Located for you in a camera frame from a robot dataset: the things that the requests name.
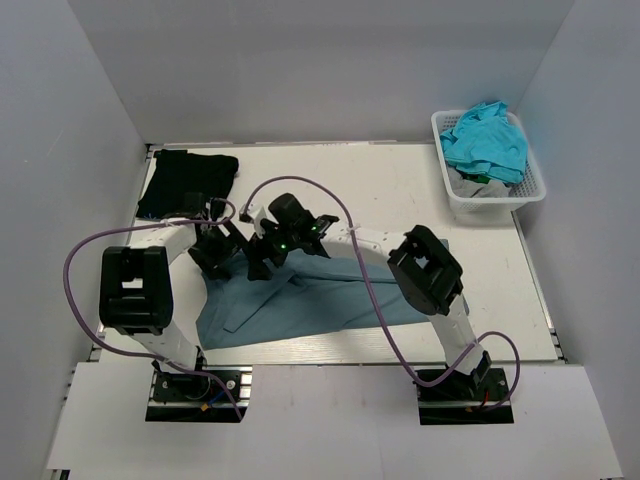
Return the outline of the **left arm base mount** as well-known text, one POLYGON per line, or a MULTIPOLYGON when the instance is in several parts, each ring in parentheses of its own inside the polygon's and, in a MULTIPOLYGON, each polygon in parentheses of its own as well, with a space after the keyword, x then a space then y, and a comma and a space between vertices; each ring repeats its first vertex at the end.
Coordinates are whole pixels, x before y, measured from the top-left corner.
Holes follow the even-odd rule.
MULTIPOLYGON (((205 366, 231 393, 244 416, 251 394, 252 367, 205 366)), ((241 421, 223 388, 214 380, 155 367, 145 414, 155 423, 229 423, 241 421)))

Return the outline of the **grey-blue t-shirt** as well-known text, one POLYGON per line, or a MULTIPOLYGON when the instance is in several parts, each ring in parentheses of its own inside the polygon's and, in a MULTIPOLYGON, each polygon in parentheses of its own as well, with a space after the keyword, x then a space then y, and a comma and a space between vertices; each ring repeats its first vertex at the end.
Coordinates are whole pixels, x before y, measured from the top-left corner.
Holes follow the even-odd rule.
POLYGON ((207 299, 196 321, 203 349, 379 325, 354 259, 328 259, 296 250, 268 281, 250 281, 248 267, 240 252, 224 263, 225 278, 204 279, 207 299))

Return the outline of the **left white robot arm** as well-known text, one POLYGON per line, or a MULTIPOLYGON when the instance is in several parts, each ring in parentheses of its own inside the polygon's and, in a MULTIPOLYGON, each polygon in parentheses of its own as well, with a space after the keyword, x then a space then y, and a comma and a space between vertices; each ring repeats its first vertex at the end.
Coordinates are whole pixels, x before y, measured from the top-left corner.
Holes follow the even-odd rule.
POLYGON ((144 235, 102 255, 99 316, 102 324, 141 344, 157 361, 180 371, 177 387, 199 399, 211 387, 204 354, 173 321, 170 265, 187 254, 211 280, 228 279, 224 263, 244 242, 232 223, 235 207, 201 193, 185 196, 175 214, 143 227, 144 235))

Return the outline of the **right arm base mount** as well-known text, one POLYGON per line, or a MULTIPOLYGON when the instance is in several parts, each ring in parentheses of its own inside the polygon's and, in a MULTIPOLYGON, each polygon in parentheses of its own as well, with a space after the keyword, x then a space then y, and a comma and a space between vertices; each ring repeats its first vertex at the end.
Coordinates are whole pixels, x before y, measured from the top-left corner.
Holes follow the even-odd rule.
POLYGON ((439 385, 416 386, 421 426, 506 425, 514 423, 509 400, 499 407, 509 392, 503 368, 491 368, 477 390, 456 386, 453 375, 439 385))

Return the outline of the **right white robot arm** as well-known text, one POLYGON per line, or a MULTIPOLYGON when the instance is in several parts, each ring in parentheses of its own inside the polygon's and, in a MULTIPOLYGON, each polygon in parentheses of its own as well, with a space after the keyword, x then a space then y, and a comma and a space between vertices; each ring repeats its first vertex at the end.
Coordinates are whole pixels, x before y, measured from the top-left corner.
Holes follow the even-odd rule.
POLYGON ((430 229, 416 225, 407 233, 384 233, 333 215, 315 217, 290 193, 267 208, 243 206, 240 220, 254 228, 245 248, 251 281, 271 279, 265 262, 280 267, 295 250, 388 267, 405 301, 432 323, 453 369, 453 390, 472 399, 486 389, 491 359, 468 319, 462 267, 430 229))

